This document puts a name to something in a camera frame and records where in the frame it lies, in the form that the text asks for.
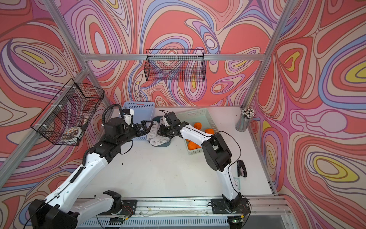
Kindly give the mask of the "white foam net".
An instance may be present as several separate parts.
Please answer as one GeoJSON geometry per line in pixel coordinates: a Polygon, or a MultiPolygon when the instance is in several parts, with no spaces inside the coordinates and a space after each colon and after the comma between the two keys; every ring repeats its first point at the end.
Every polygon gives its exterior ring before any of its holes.
{"type": "Polygon", "coordinates": [[[150,140],[150,144],[154,147],[161,146],[165,143],[168,143],[170,141],[170,138],[165,136],[156,135],[150,140]]]}
{"type": "Polygon", "coordinates": [[[151,124],[151,128],[149,133],[146,136],[146,139],[150,142],[151,145],[156,145],[156,140],[157,140],[157,132],[158,132],[158,128],[159,128],[159,123],[156,121],[153,121],[151,124]]]}

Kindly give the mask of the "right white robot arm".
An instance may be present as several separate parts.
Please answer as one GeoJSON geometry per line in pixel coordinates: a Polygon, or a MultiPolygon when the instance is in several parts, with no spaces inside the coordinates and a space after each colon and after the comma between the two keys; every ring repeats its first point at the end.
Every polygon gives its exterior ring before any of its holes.
{"type": "Polygon", "coordinates": [[[231,170],[232,152],[220,133],[210,134],[203,132],[188,122],[182,122],[174,112],[165,114],[163,124],[159,127],[158,135],[164,137],[180,137],[189,140],[201,147],[208,166],[218,174],[223,187],[223,204],[225,210],[233,213],[236,211],[242,195],[233,181],[231,170]]]}

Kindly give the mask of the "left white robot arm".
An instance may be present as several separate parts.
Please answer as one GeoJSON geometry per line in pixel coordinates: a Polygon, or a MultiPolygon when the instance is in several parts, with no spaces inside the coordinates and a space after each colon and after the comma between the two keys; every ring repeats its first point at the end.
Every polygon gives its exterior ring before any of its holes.
{"type": "Polygon", "coordinates": [[[134,124],[133,116],[125,114],[103,125],[104,136],[85,152],[78,169],[44,200],[36,199],[30,204],[28,211],[34,229],[75,229],[101,213],[118,215],[125,209],[122,196],[111,190],[81,205],[75,201],[93,178],[120,154],[122,145],[150,132],[151,122],[134,124]]]}

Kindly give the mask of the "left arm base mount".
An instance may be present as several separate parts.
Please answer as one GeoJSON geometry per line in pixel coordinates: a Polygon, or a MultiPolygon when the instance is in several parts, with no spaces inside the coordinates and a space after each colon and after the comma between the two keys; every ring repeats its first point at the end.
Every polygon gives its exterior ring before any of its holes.
{"type": "Polygon", "coordinates": [[[121,199],[112,204],[112,208],[107,211],[111,215],[132,216],[137,208],[137,199],[121,199]]]}

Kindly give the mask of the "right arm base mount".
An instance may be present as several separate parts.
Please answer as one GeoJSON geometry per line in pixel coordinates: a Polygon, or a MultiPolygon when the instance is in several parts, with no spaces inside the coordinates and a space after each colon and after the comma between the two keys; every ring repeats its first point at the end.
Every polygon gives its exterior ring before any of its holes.
{"type": "Polygon", "coordinates": [[[207,205],[212,208],[213,214],[246,215],[251,212],[250,205],[246,199],[229,201],[224,198],[213,198],[207,205]]]}

